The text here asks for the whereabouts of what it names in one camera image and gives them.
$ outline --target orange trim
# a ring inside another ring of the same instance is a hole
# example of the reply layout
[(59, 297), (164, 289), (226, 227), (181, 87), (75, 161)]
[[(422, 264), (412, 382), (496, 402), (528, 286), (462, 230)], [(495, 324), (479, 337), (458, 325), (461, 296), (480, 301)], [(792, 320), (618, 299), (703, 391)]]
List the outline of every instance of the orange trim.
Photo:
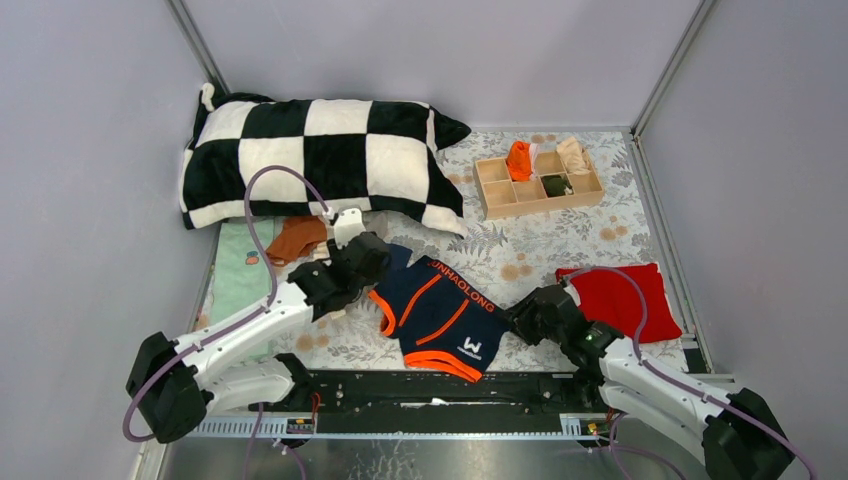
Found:
[(393, 333), (395, 333), (395, 326), (397, 325), (397, 322), (395, 321), (395, 314), (392, 312), (392, 307), (389, 306), (389, 302), (383, 300), (383, 297), (381, 297), (376, 290), (368, 292), (368, 298), (376, 303), (377, 306), (380, 307), (380, 310), (383, 311), (383, 321), (380, 322), (380, 333), (390, 337)]
[(462, 306), (459, 307), (459, 309), (453, 314), (453, 316), (450, 318), (450, 320), (448, 320), (447, 322), (445, 322), (444, 325), (442, 325), (442, 328), (436, 330), (435, 332), (431, 333), (430, 335), (427, 335), (426, 337), (422, 338), (421, 340), (417, 340), (415, 342), (415, 345), (421, 346), (422, 344), (427, 343), (430, 340), (439, 338), (439, 335), (445, 333), (445, 330), (449, 329), (450, 326), (453, 325), (453, 322), (455, 322), (456, 319), (459, 318), (460, 315), (462, 315), (462, 312), (465, 311), (465, 307), (467, 307), (467, 306), (468, 306), (468, 299), (465, 299), (465, 301), (462, 302)]
[(469, 382), (476, 382), (483, 378), (483, 374), (476, 369), (462, 363), (453, 355), (438, 350), (425, 350), (415, 352), (403, 357), (406, 366), (411, 368), (432, 368), (445, 373), (462, 377)]
[(403, 316), (400, 317), (400, 323), (398, 324), (398, 327), (402, 327), (403, 324), (406, 322), (406, 317), (409, 316), (409, 312), (412, 311), (412, 307), (415, 305), (415, 302), (418, 300), (418, 297), (420, 297), (422, 293), (427, 291), (428, 288), (432, 287), (434, 283), (438, 282), (440, 278), (442, 278), (442, 275), (437, 273), (435, 277), (430, 279), (429, 282), (424, 284), (423, 287), (419, 288), (418, 291), (415, 292), (415, 295), (412, 296), (412, 299), (406, 305), (406, 310), (403, 311)]

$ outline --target compartment organizer box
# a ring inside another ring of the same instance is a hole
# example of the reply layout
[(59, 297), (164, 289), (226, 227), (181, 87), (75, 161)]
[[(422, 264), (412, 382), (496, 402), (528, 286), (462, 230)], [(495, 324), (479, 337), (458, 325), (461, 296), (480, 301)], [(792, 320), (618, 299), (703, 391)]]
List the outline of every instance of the compartment organizer box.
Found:
[[(586, 165), (589, 166), (589, 173), (566, 173), (559, 154), (544, 152), (536, 157), (536, 178), (528, 182), (513, 182), (510, 179), (506, 157), (474, 162), (474, 180), (480, 192), (486, 220), (598, 204), (604, 198), (604, 187), (589, 152), (585, 148), (582, 148), (581, 152)], [(567, 178), (574, 193), (548, 197), (541, 180), (541, 177), (548, 175)]]

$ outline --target brown sock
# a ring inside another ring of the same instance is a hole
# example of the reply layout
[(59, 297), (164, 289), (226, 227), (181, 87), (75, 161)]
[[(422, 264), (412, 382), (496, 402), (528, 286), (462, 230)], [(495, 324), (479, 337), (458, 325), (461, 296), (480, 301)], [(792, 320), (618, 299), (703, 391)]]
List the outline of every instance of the brown sock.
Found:
[(289, 217), (283, 231), (265, 250), (274, 265), (282, 266), (305, 257), (327, 241), (327, 226), (318, 217)]

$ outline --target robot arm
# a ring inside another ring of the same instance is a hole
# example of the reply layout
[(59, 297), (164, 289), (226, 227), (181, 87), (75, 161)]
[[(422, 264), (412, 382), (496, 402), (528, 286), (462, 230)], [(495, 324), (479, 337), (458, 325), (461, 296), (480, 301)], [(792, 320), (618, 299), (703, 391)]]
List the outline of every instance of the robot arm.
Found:
[[(185, 436), (210, 413), (309, 395), (310, 377), (294, 355), (231, 367), (260, 343), (341, 310), (362, 288), (382, 278), (390, 261), (388, 247), (365, 231), (358, 209), (339, 213), (333, 237), (327, 243), (329, 260), (298, 266), (273, 298), (259, 300), (213, 327), (172, 341), (158, 332), (142, 342), (127, 382), (131, 397), (163, 365), (182, 356), (139, 402), (139, 410), (159, 442)], [(247, 317), (252, 318), (233, 330)]]
[(587, 320), (578, 305), (579, 296), (566, 279), (537, 288), (508, 310), (512, 331), (530, 345), (543, 339), (557, 343), (604, 403), (675, 440), (712, 478), (776, 479), (792, 462), (794, 455), (780, 443), (718, 404), (744, 412), (785, 438), (759, 395), (748, 389), (732, 394), (669, 368), (637, 352), (621, 332)]

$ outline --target w logo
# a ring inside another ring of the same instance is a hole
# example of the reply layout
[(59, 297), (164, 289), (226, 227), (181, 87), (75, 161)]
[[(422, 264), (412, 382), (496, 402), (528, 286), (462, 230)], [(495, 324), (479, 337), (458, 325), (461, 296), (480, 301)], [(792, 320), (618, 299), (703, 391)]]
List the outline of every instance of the w logo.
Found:
[(482, 342), (471, 343), (471, 337), (465, 337), (465, 345), (463, 345), (463, 348), (466, 350), (471, 350), (474, 353), (480, 353), (480, 347), (482, 346)]

